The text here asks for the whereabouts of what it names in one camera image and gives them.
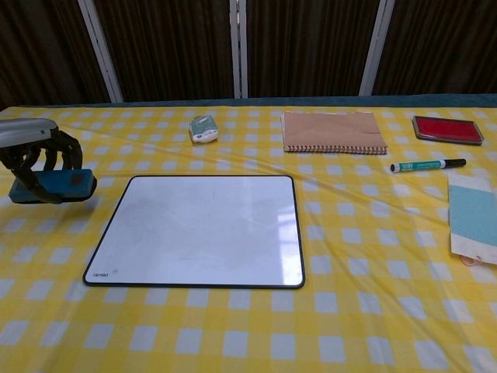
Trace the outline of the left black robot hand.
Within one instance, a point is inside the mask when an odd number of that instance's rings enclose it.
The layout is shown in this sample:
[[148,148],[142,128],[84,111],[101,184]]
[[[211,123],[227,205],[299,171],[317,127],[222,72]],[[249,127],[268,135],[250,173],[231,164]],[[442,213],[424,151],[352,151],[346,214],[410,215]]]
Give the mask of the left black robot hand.
[[57,123],[46,118],[9,119],[1,121],[1,164],[43,203],[61,204],[63,197],[46,190],[38,180],[33,165],[45,151],[45,171],[53,171],[57,156],[61,155],[63,169],[82,167],[82,148],[79,141],[59,129]]

